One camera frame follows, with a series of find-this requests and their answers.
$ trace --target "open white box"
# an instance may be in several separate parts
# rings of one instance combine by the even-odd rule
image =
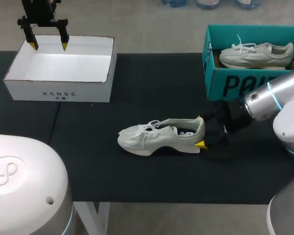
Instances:
[[[109,102],[117,54],[114,38],[37,35],[35,51],[26,41],[4,82],[14,100]]]

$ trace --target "bottle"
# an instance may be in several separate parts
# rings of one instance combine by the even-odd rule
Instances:
[[[221,0],[196,0],[198,7],[205,10],[213,10],[217,8],[221,3]]]
[[[170,7],[181,7],[184,6],[186,0],[161,0],[163,5],[169,4]]]
[[[261,0],[234,0],[235,3],[244,10],[252,10],[260,6]]]

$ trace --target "shoe box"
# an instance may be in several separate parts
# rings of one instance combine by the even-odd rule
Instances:
[[[266,82],[290,72],[294,61],[285,70],[229,69],[219,61],[219,52],[232,44],[271,43],[294,45],[294,26],[211,24],[207,26],[202,54],[205,85],[211,101],[232,101]]]
[[[117,53],[114,38],[72,36],[64,51],[58,35],[26,41],[4,82],[14,100],[109,102]]]

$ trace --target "black mat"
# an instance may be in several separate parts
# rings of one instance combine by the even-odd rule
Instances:
[[[294,163],[268,122],[233,136],[227,150],[198,155],[123,151],[118,132],[210,109],[201,54],[120,54],[110,103],[62,103],[51,147],[62,157],[75,201],[268,204]]]
[[[58,102],[13,101],[3,79],[16,52],[0,51],[0,134],[30,137],[48,143]]]

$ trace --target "xense logo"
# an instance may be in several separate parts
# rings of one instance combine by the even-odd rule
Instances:
[[[211,50],[212,50],[212,46],[211,46],[211,42],[209,42],[208,43],[207,54],[206,54],[206,59],[205,59],[205,63],[204,63],[204,74],[206,74],[206,68],[207,68],[207,64],[208,64],[209,59],[210,59]]]
[[[226,77],[222,96],[226,97],[230,89],[234,89],[237,87],[240,87],[239,96],[242,96],[248,92],[251,92],[255,88],[262,86],[265,82],[269,82],[275,78],[276,77],[273,76],[262,76],[259,83],[257,84],[257,78],[254,76],[247,76],[244,79],[240,80],[240,78],[236,75],[228,75]]]
[[[57,96],[69,96],[69,95],[72,95],[72,96],[75,96],[75,92],[43,92],[43,95],[57,95]]]

